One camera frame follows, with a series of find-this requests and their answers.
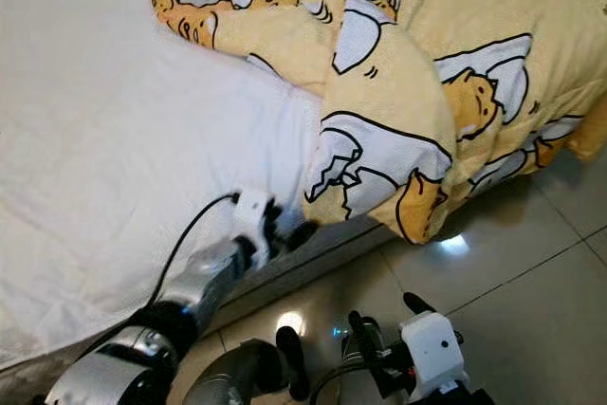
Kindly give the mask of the yellow cartoon egg blanket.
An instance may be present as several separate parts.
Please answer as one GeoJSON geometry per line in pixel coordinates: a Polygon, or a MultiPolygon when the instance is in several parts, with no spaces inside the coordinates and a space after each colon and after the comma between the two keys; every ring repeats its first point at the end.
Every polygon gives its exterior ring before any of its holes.
{"type": "Polygon", "coordinates": [[[149,0],[175,35],[320,98],[308,220],[413,244],[465,202],[607,148],[607,0],[149,0]]]}

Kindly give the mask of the dark grey robot right leg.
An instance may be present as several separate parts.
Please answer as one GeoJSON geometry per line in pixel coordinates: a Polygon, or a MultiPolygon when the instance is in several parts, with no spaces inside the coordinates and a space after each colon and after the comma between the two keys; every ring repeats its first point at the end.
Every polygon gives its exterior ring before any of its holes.
{"type": "MultiPolygon", "coordinates": [[[[346,363],[362,363],[364,358],[359,350],[356,331],[350,330],[341,342],[342,365],[346,363]]],[[[346,372],[337,380],[335,399],[338,405],[359,405],[367,394],[369,375],[367,370],[346,372]]]]}

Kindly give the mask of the dark grey robot leg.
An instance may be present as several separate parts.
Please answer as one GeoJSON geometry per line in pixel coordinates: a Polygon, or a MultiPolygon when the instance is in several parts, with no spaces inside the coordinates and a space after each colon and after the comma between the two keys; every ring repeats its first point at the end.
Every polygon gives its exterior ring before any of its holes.
{"type": "Polygon", "coordinates": [[[222,354],[191,384],[182,405],[250,405],[282,391],[298,401],[311,396],[303,345],[290,326],[278,327],[273,343],[252,339],[222,354]]]}
{"type": "MultiPolygon", "coordinates": [[[[362,363],[364,358],[359,350],[356,331],[350,330],[341,342],[342,365],[346,363],[362,363]]],[[[369,375],[367,370],[346,372],[337,380],[335,399],[338,405],[359,405],[367,394],[369,375]]]]}

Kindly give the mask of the dark grey robot left leg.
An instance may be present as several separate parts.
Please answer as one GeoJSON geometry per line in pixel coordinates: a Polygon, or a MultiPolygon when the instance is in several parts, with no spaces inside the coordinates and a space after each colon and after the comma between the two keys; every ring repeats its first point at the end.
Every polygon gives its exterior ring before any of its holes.
{"type": "Polygon", "coordinates": [[[282,391],[298,401],[311,396],[303,345],[290,326],[278,327],[273,343],[252,339],[222,354],[191,384],[182,405],[250,405],[282,391]]]}

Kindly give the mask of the white quilted mattress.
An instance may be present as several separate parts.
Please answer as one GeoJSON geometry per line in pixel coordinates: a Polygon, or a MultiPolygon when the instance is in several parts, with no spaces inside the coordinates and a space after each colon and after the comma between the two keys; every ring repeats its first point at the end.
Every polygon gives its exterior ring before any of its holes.
{"type": "Polygon", "coordinates": [[[320,99],[149,0],[0,0],[0,367],[53,376],[265,190],[303,222],[320,99]]]}

